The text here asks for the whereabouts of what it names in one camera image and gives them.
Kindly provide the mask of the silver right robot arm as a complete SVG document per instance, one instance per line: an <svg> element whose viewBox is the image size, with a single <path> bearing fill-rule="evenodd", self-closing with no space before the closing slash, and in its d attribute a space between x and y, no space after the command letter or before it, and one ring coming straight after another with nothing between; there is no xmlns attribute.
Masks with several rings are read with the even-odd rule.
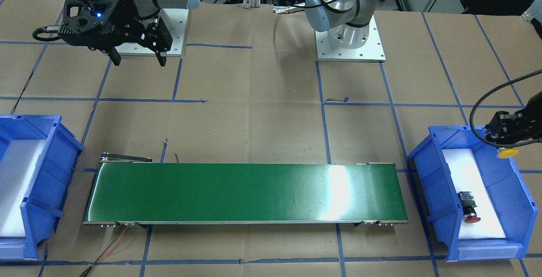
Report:
<svg viewBox="0 0 542 277"><path fill-rule="evenodd" d="M160 66L173 50L174 37L161 12L196 8L200 0L65 0L64 16L48 29L74 47L87 47L110 57L118 66L117 47L135 43L155 54Z"/></svg>

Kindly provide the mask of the blue bin at right arm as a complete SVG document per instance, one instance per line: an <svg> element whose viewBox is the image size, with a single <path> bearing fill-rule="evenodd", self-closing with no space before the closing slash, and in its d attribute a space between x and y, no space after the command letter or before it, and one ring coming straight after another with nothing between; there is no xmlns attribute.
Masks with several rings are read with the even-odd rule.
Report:
<svg viewBox="0 0 542 277"><path fill-rule="evenodd" d="M61 119L60 115L1 115L1 157L12 140L46 140L20 206L25 237L1 237L1 260L38 260L38 245L50 238L62 217L83 146Z"/></svg>

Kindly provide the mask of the blue bin at left arm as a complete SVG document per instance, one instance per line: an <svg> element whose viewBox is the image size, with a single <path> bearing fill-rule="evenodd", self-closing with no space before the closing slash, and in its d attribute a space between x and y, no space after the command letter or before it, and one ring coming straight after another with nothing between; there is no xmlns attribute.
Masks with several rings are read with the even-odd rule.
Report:
<svg viewBox="0 0 542 277"><path fill-rule="evenodd" d="M515 161L466 126L430 126L410 153L447 262L524 258L538 208Z"/></svg>

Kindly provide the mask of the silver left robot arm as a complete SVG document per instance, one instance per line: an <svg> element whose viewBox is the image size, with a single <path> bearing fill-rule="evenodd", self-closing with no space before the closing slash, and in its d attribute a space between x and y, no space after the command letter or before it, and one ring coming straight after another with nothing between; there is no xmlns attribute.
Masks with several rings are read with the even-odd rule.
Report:
<svg viewBox="0 0 542 277"><path fill-rule="evenodd" d="M378 29L373 14L379 0L305 0L304 9L315 30L319 57L331 61L383 61ZM527 144L541 142L541 94L525 108L508 113L499 111L484 126L473 129L482 142L503 154Z"/></svg>

